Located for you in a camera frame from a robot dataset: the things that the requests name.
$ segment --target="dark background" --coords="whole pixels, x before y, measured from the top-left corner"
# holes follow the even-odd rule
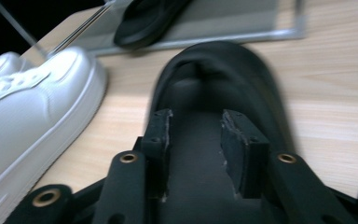
[[[37,40],[75,12],[102,6],[103,0],[0,0],[11,15]],[[23,54],[30,46],[0,14],[0,55]]]

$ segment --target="shoe sole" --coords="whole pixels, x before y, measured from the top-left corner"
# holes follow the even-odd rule
[[[101,104],[106,84],[107,74],[94,59],[85,88],[68,112],[0,175],[0,223],[88,126]]]

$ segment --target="light wood surface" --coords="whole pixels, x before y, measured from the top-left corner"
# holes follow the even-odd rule
[[[76,13],[40,43],[57,46],[96,9]],[[286,100],[297,151],[329,187],[358,194],[358,1],[308,2],[308,36],[246,45],[274,71]],[[105,177],[112,158],[131,150],[145,130],[150,95],[164,65],[181,50],[99,59],[109,73],[101,108],[36,188],[74,191]],[[34,49],[24,56],[43,62]]]

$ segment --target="metal grommet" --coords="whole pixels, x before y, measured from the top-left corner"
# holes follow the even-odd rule
[[[294,156],[289,155],[289,154],[279,154],[278,159],[280,161],[283,161],[283,162],[286,162],[286,163],[295,163],[295,162],[297,162],[297,159]]]
[[[38,194],[32,200],[32,205],[35,207],[44,207],[55,203],[61,197],[59,189],[48,189]]]
[[[129,153],[129,154],[125,154],[122,155],[120,157],[120,161],[123,163],[131,163],[138,160],[138,157],[135,154]]]

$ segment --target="black slipper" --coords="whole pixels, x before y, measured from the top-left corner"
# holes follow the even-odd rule
[[[124,49],[139,49],[154,43],[190,1],[133,0],[116,30],[114,43]]]

